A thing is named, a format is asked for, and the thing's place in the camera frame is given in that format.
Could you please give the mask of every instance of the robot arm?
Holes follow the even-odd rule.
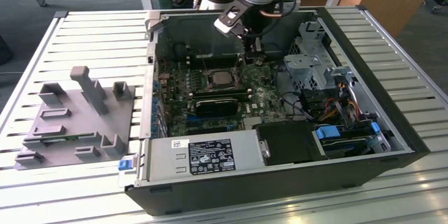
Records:
[[[203,0],[200,9],[224,9],[215,21],[215,27],[225,34],[233,34],[243,41],[247,58],[263,54],[260,38],[279,22],[279,18],[291,14],[297,0]],[[292,3],[283,12],[285,3]]]

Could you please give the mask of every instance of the green circuit board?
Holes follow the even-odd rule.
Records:
[[[273,87],[277,62],[263,65],[241,65],[235,68],[189,69],[181,62],[167,61],[160,67],[161,96],[167,114],[168,136],[184,136],[203,132],[204,129],[224,131],[244,130],[244,119],[259,117],[260,122],[285,120],[285,110]],[[211,87],[208,76],[213,71],[232,73],[235,83],[231,87]],[[188,99],[192,92],[216,90],[248,90],[248,101],[237,103],[237,112],[231,116],[200,118],[193,112],[193,102]]]

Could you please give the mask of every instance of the chip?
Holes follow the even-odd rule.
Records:
[[[229,71],[216,71],[209,74],[209,83],[213,88],[233,86],[233,78]]]

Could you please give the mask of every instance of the metal slatted table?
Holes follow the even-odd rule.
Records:
[[[153,218],[117,186],[117,162],[12,169],[45,82],[69,81],[72,66],[111,87],[136,85],[129,154],[139,122],[148,41],[145,11],[72,12],[55,18],[0,116],[0,220],[17,223],[445,223],[448,213],[448,98],[368,12],[328,9],[432,153],[352,189],[181,216]]]

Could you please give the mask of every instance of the sticker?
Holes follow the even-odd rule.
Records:
[[[171,141],[171,148],[185,148],[188,147],[189,139],[179,139]]]
[[[229,139],[189,143],[189,173],[192,175],[235,170],[235,157]]]

